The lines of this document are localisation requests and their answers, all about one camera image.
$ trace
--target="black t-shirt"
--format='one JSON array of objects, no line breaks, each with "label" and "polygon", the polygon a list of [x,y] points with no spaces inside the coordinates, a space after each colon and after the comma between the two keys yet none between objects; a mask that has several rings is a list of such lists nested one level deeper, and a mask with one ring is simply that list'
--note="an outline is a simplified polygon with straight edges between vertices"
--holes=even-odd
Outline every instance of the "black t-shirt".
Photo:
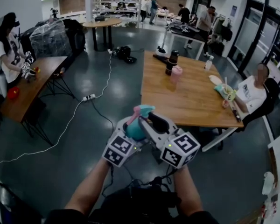
[{"label": "black t-shirt", "polygon": [[[96,224],[124,224],[124,223],[139,223],[138,219],[134,216],[130,216],[125,212],[122,212],[121,219],[114,219],[109,216],[107,221],[106,216],[101,216],[102,220],[100,221],[99,210],[95,210],[93,214],[90,215],[89,218],[84,216],[81,212],[77,210],[53,210],[49,213],[45,224],[87,224],[87,223],[96,223]],[[209,212],[200,211],[192,214],[189,217],[178,216],[176,218],[166,218],[166,220],[162,220],[160,223],[168,223],[168,224],[218,224],[218,222],[212,217]]]},{"label": "black t-shirt", "polygon": [[188,23],[190,21],[190,11],[186,7],[183,7],[179,11],[178,16],[182,17],[182,22]]}]

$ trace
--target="black chair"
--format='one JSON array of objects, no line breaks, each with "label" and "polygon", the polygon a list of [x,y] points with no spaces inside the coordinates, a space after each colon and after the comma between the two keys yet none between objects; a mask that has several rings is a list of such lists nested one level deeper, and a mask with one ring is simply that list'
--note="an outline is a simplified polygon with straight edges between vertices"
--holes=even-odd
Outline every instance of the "black chair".
[{"label": "black chair", "polygon": [[[265,81],[265,89],[266,89],[266,100],[264,103],[259,107],[256,111],[254,111],[252,114],[248,115],[243,119],[244,127],[238,128],[235,132],[239,133],[241,131],[244,131],[247,125],[255,120],[258,119],[264,115],[270,114],[274,110],[274,104],[280,94],[280,87],[278,86],[277,82],[273,78],[268,78]],[[218,128],[219,134],[222,134],[222,128]],[[223,149],[223,141],[221,141],[218,149]]]}]

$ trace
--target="gray floor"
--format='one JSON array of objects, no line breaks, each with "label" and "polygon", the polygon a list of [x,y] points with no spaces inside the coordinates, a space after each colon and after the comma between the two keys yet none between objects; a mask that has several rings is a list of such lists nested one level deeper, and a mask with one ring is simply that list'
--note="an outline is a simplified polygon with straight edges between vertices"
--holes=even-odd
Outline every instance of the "gray floor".
[{"label": "gray floor", "polygon": [[[101,31],[97,33],[98,39],[102,39]],[[128,45],[132,50],[155,50],[163,39],[163,32],[147,29],[114,28],[112,35],[116,46]],[[86,38],[86,52],[75,60],[64,76],[79,99],[93,93],[100,94],[109,73],[108,53],[93,51],[91,32],[86,34]],[[192,50],[185,50],[183,45],[183,39],[178,39],[173,48],[178,49],[182,56],[195,57],[198,44],[192,43]],[[132,56],[138,59],[137,63],[127,64],[112,59],[109,86],[104,95],[95,100],[97,108],[114,124],[131,115],[133,107],[141,101],[143,52],[133,52]],[[228,77],[232,86],[240,81],[239,75],[225,59],[215,57],[214,64],[221,76]],[[40,122],[56,143],[78,102],[69,96],[49,96],[43,101],[47,107]],[[203,137],[200,139],[202,144],[213,135],[212,132],[199,133],[198,127],[190,130],[196,137]],[[58,146],[42,154],[0,164],[0,179],[46,216],[50,210],[65,206],[77,185],[99,160],[110,134],[111,124],[95,112],[91,103],[81,104]],[[245,132],[226,139],[223,151],[213,148],[206,153],[199,153],[189,164],[204,208],[220,223],[234,223],[262,205],[265,199],[261,194],[263,174],[270,170],[268,143],[264,122],[258,119],[250,123]],[[36,152],[48,147],[40,138],[30,138],[21,125],[8,118],[2,122],[0,160],[10,160],[24,152]],[[156,163],[150,147],[130,160],[127,167],[135,178],[144,182],[164,175],[167,169],[164,163]],[[125,187],[130,181],[124,168],[116,168],[114,185],[107,194]]]}]

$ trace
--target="bottle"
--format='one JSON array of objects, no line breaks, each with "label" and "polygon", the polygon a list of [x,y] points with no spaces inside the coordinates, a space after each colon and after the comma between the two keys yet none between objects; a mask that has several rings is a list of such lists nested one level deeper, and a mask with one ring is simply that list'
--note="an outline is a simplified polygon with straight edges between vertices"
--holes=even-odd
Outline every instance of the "bottle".
[{"label": "bottle", "polygon": [[211,65],[213,64],[213,59],[214,59],[213,56],[210,56],[210,57],[209,57],[209,59],[208,59],[207,62],[205,63],[205,67],[204,67],[205,70],[210,70]]}]

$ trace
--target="orange object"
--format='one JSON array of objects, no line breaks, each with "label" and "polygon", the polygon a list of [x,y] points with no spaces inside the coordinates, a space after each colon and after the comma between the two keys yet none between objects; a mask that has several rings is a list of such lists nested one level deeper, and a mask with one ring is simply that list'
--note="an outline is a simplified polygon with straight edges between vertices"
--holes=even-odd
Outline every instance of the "orange object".
[{"label": "orange object", "polygon": [[20,90],[18,87],[13,87],[13,88],[10,88],[8,93],[7,93],[7,97],[9,99],[15,99],[19,96],[19,93],[20,93]]}]

